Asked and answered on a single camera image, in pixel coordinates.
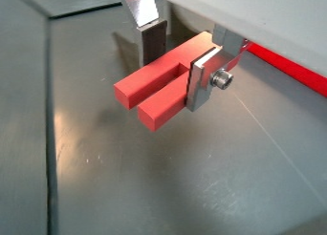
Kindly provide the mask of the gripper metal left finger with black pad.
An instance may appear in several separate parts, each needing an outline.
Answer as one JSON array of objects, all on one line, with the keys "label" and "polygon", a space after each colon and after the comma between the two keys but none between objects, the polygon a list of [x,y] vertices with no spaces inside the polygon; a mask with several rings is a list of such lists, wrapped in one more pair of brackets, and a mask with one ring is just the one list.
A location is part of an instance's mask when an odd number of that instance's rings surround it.
[{"label": "gripper metal left finger with black pad", "polygon": [[144,66],[166,53],[167,21],[160,18],[155,0],[120,0],[134,24],[139,65]]}]

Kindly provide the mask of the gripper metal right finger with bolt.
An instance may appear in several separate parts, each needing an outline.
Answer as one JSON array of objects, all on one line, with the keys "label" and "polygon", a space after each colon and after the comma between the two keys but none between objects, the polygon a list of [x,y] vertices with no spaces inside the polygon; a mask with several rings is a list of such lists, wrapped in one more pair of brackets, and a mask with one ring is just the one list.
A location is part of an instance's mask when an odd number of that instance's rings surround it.
[{"label": "gripper metal right finger with bolt", "polygon": [[194,112],[210,99],[214,88],[226,90],[234,75],[230,70],[248,48],[248,39],[219,24],[212,33],[215,46],[191,63],[187,108]]}]

